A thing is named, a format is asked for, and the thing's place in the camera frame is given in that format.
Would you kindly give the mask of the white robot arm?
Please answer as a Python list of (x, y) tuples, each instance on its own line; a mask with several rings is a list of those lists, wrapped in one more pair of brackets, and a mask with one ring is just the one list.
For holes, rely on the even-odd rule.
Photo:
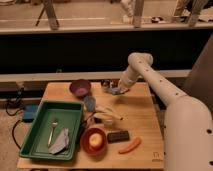
[(141, 76), (166, 106), (164, 171), (213, 171), (213, 118), (199, 99), (155, 71), (149, 53), (131, 53), (119, 80), (122, 91)]

